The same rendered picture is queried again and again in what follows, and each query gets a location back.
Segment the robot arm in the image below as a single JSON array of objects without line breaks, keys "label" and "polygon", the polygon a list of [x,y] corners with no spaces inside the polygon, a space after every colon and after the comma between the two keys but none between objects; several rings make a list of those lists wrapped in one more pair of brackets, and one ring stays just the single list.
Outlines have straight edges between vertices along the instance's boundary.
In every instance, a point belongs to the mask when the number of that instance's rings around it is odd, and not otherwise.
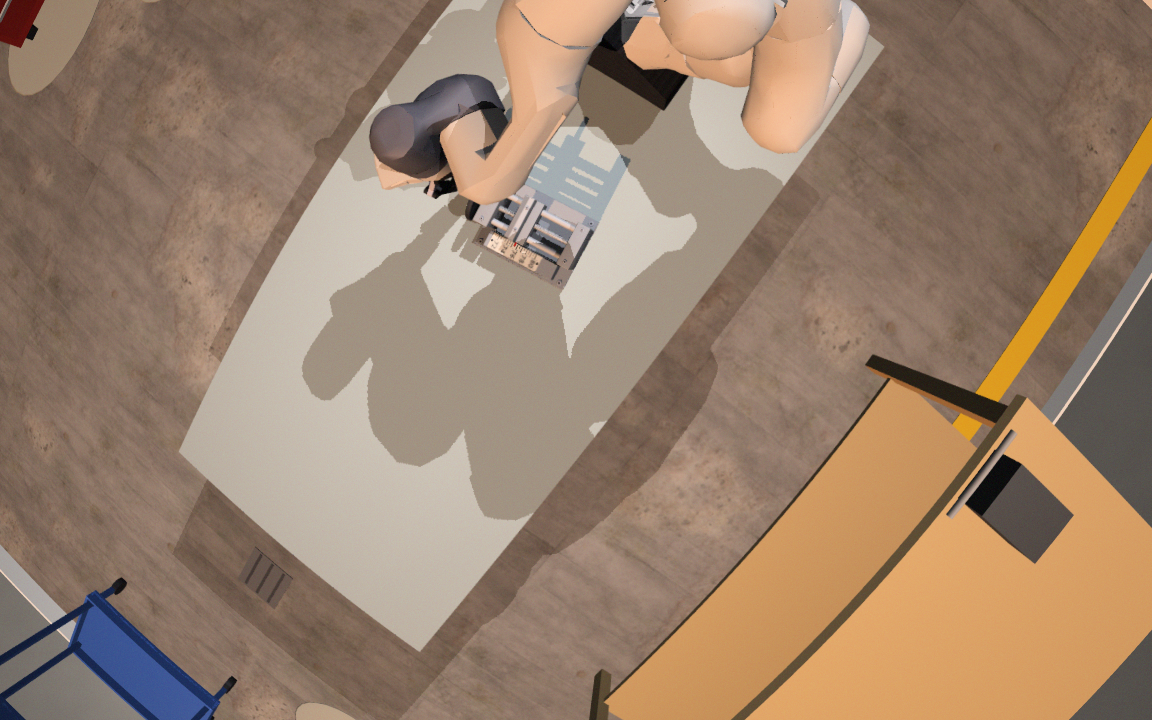
[{"label": "robot arm", "polygon": [[799,151],[823,126],[870,28],[851,0],[505,0],[497,44],[511,119],[492,81],[435,79],[372,120],[381,190],[452,172],[460,195],[477,204],[518,192],[579,103],[582,73],[620,15],[626,56],[643,70],[749,86],[742,126],[778,154]]}]

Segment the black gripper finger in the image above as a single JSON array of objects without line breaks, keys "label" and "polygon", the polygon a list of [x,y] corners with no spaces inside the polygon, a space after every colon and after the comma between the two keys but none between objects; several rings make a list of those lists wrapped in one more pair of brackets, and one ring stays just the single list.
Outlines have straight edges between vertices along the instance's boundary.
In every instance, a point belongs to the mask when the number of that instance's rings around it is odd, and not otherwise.
[{"label": "black gripper finger", "polygon": [[442,196],[444,194],[452,194],[452,192],[457,192],[457,185],[456,183],[454,183],[453,177],[450,179],[450,181],[444,181],[440,184],[434,184],[434,181],[431,181],[431,183],[429,183],[429,187],[426,187],[425,190],[422,191],[422,194],[429,194],[429,196],[433,197],[433,199],[438,199],[438,197]]}]

